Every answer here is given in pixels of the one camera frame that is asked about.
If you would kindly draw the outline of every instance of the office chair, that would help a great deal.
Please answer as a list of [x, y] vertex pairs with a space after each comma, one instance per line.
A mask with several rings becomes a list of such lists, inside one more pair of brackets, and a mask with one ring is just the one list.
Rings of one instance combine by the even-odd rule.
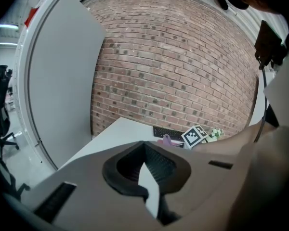
[[7, 141], [9, 137], [15, 139], [14, 133], [9, 133], [10, 119], [9, 114], [5, 108], [5, 95], [7, 92], [9, 81], [6, 77], [6, 65], [0, 65], [0, 156], [2, 159], [4, 145], [15, 145], [16, 149], [19, 150], [19, 146], [15, 142]]

